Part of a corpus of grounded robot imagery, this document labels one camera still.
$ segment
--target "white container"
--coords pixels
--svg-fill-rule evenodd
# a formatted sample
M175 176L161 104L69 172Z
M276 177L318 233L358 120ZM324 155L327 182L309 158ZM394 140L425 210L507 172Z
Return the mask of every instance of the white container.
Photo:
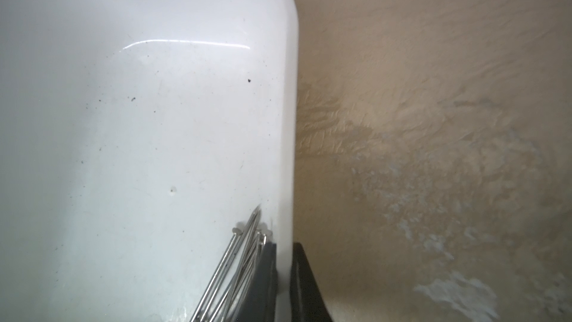
M186 322L258 204L285 311L297 35L293 0L0 0L0 320Z

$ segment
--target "textured plaster wall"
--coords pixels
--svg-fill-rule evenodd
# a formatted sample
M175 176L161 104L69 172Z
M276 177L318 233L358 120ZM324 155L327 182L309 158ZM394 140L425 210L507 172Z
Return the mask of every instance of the textured plaster wall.
M295 238L342 321L572 320L572 0L296 0Z

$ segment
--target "beige wall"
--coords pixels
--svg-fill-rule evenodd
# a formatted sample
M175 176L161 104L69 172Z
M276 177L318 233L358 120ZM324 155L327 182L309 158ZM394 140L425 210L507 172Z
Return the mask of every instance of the beige wall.
M572 318L572 0L296 0L295 238L342 321Z

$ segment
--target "steel pin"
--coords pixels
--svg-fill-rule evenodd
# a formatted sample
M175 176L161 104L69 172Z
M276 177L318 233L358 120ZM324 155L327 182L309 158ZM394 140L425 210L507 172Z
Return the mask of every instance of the steel pin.
M243 237L243 239L246 239L247 241L247 245L243 251L242 256L240 257L240 261L239 261L239 271L240 269L245 265L246 261L247 261L247 256L248 256L248 245L250 245L250 243L252 242L252 239L254 237L254 233L256 231L256 227L258 226L258 222L260 221L260 205L258 205L254 211L251 214L251 218L248 220L248 222L252 221L252 225L248 226L248 229L246 231L245 237ZM238 284L238 274L234 274L231 282L230 282L230 291L231 291L231 296L234 295L234 291L236 290L237 284ZM231 308L231 303L230 301L226 301L226 303L223 304L223 312L222 312L222 318L221 321L225 321L226 320L226 316L228 316L228 312Z
M243 232L240 229L238 229L236 227L232 229L231 241L228 243L228 247L226 248L226 250L223 254L223 257L220 259L220 262L218 263L218 266L217 266L216 270L214 271L214 274L211 277L211 281L209 282L208 286L206 287L205 293L203 293L203 297L201 297L201 300L198 303L197 309L193 313L193 317L191 317L190 322L195 322L199 312L201 311L201 308L203 307L203 304L204 304L206 298L209 296L209 294L211 292L213 284L218 279L218 276L220 275L222 269L225 267L226 262L231 257L232 254L230 254L230 252L232 252L234 250L236 243L240 242L239 238L242 237L242 235L243 235Z
M238 313L240 311L240 306L244 303L244 300L247 297L248 289L250 289L250 285L252 283L254 273L256 272L256 267L258 266L258 259L261 255L261 252L262 252L261 244L260 244L261 236L262 236L262 232L260 230L256 230L256 233L254 234L254 239L252 241L252 255L249 256L249 261L248 261L249 275L247 278L245 278L246 281L244 284L244 289L242 290L242 293L240 294L240 296L236 302L236 306L234 308L234 311L231 314L231 316L233 316L234 318L236 318L236 316L238 315ZM239 294L240 289L241 289L241 287L239 287L234 292L232 301L234 301L236 296Z
M218 279L218 282L215 284L214 292L212 293L211 298L208 300L208 303L206 304L206 307L205 307L204 311L202 312L202 314L201 314L201 316L200 316L200 318L199 318L199 321L200 321L200 322L204 322L204 321L206 320L206 315L207 315L209 309L211 308L211 305L212 305L212 303L213 303L213 301L214 301L214 299L215 299L215 296L216 296L217 293L218 293L218 290L220 289L220 287L221 287L222 284L223 284L223 281L224 281L224 279L225 279L225 277L226 277L226 274L228 273L228 270L231 268L232 262L234 261L234 258L236 257L236 253L237 253L238 250L240 249L240 246L242 246L243 241L244 241L244 239L247 237L248 233L249 233L254 227L256 227L256 226L258 225L259 219L260 219L260 205L258 205L258 206L254 209L254 211L252 212L250 218L248 218L247 225L246 225L245 228L244 228L244 232L245 232L245 233L243 233L243 234L240 236L239 242L238 242L238 244L236 245L236 251L232 254L232 257L231 257L230 261L228 261L227 265L225 266L225 268L224 268L224 270L223 270L223 273L221 274L220 278ZM248 248L248 241L249 241L249 240L247 240L247 246L245 247L244 252L246 252L246 250L247 250L247 248ZM237 271L240 271L242 268L243 268L243 264L242 264L242 259L241 259L241 260L240 260L240 263L239 263L239 266L237 267ZM229 284L230 286L232 286L233 280L234 280L234 277L233 277L233 279L231 280L231 282L230 282L230 284Z
M244 266L244 268L242 268L240 270L240 272L236 273L238 275L238 279L239 279L238 289L234 293L232 293L232 295L229 297L229 294L231 293L231 285L229 284L226 287L224 294L223 294L223 297L221 297L220 301L216 305L216 308L214 309L214 312L211 315L211 318L208 320L208 322L214 322L216 320L218 312L220 311L221 307L227 302L227 299L230 298L229 304L233 303L233 300L236 298L237 292L243 287L243 285L246 283L246 281L250 277L250 272L253 269L253 260L251 259L253 254L254 254L254 249L249 249L248 257L250 260L249 260L248 264L246 266Z

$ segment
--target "metal nail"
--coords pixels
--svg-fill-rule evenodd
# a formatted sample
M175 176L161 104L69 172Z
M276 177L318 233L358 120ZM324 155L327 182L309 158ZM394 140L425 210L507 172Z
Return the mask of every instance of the metal nail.
M258 266L258 259L260 257L260 240L255 239L253 241L253 246L252 246L252 255L248 261L248 268L247 271L249 273L249 275L244 279L244 289L242 289L242 292L240 293L239 299L237 300L236 306L234 308L234 311L232 311L231 316L233 316L233 318L237 317L237 314L240 310L240 306L244 303L244 300L247 297L248 294L248 289L250 289L250 285L252 283L252 279L254 278L254 273L256 271L256 267ZM240 291L241 287L239 287L236 291L235 294L233 296L232 301L234 301L236 299L236 296L238 295L239 291Z
M256 270L256 264L254 263L254 257L248 264L248 269L244 278L240 281L238 288L235 291L234 298L230 301L231 306L234 304L233 309L229 309L229 315L236 318L240 311L240 306L244 303L246 296L248 294L248 289L250 288L250 284L252 279L254 278L254 271Z
M265 233L260 233L260 237L259 237L259 246L258 246L258 254L262 254L262 249L264 248L264 245L266 245L267 239L268 239L268 235L266 235Z
M253 253L254 253L254 250L250 249L249 256L252 256ZM236 272L235 275L238 275L238 279L240 281L238 290L240 290L242 288L242 286L244 285L244 283L247 281L251 269L252 269L252 264L247 264L246 267L244 267L243 269L238 270ZM216 308L214 309L214 311L211 315L211 318L209 318L208 322L214 322L216 320L218 312L220 311L221 307L226 303L227 299L229 298L230 292L231 292L231 284L226 286L223 297L221 297L220 301L216 305ZM236 294L234 293L230 297L230 304L232 304L232 302L235 298L236 298Z
M252 218L252 225L248 226L248 230L246 231L246 241L248 243L252 242L252 239L254 237L254 232L256 227L258 226L258 222L260 221L260 205L258 205L255 210L252 212L251 214L251 218L249 219L249 222L251 221ZM240 257L240 261L239 261L239 270L245 265L245 262L247 261L247 255L248 255L248 249L244 249L242 256ZM238 274L234 274L230 286L231 286L231 296L234 294L234 291L236 290L237 284L238 284ZM222 314L222 321L226 320L226 316L228 316L228 312L231 308L231 304L229 301L226 301L226 303L223 305L223 314Z
M262 237L262 232L260 231L260 229L256 229L254 236L253 236L253 245L256 247L256 253L259 254L260 253L260 241L261 241L261 237Z
M214 287L214 292L211 295L211 298L208 300L208 303L206 304L206 307L205 307L203 313L201 314L201 316L199 318L200 322L204 322L206 320L207 313L208 313L209 309L211 308L211 305L215 300L215 296L217 295L218 290L221 288L226 275L228 274L228 270L231 268L232 262L234 261L234 258L236 257L236 254L237 254L238 250L240 249L240 246L242 246L243 241L247 238L249 232L252 231L258 225L259 220L260 220L260 205L258 205L254 209L250 218L248 218L247 225L244 228L244 233L242 233L242 235L240 236L239 242L236 246L236 251L233 252L230 261L228 262L228 264L224 268L223 273L220 276L220 279L216 283L216 285ZM247 246L244 249L245 252L248 249L248 242L249 242L249 239L247 239ZM237 271L240 271L242 268L243 268L243 265L241 263L239 263L239 266L237 267Z
M223 254L223 257L220 259L220 262L218 263L218 266L217 266L216 270L214 271L214 274L211 277L211 281L209 281L209 284L206 287L205 292L203 293L203 297L201 297L201 300L198 303L197 309L193 313L193 317L191 317L190 322L195 322L195 320L198 316L198 313L201 311L201 308L203 307L203 304L204 304L206 298L209 296L209 294L211 292L213 284L218 280L218 276L220 275L222 269L225 267L226 262L231 257L231 255L232 255L231 252L234 251L234 247L240 241L239 238L242 236L242 234L243 234L243 232L240 229L238 229L236 227L232 229L231 241L228 243L228 247L226 247L226 250Z

